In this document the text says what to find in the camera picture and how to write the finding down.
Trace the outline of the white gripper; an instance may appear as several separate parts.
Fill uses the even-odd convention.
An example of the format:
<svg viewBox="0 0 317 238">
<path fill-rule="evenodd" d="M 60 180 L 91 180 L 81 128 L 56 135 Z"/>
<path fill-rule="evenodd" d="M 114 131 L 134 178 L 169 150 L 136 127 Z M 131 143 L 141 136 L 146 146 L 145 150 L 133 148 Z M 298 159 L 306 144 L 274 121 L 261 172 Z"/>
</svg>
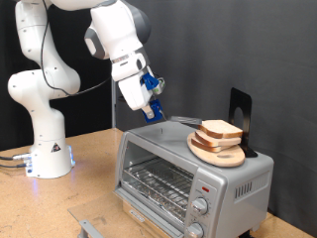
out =
<svg viewBox="0 0 317 238">
<path fill-rule="evenodd" d="M 150 89 L 147 89 L 145 84 L 141 84 L 141 79 L 146 73 L 152 74 L 149 67 L 139 72 L 123 72 L 118 77 L 118 85 L 132 110 L 142 109 L 147 119 L 153 119 L 155 113 L 150 106 L 150 99 L 153 93 Z"/>
</svg>

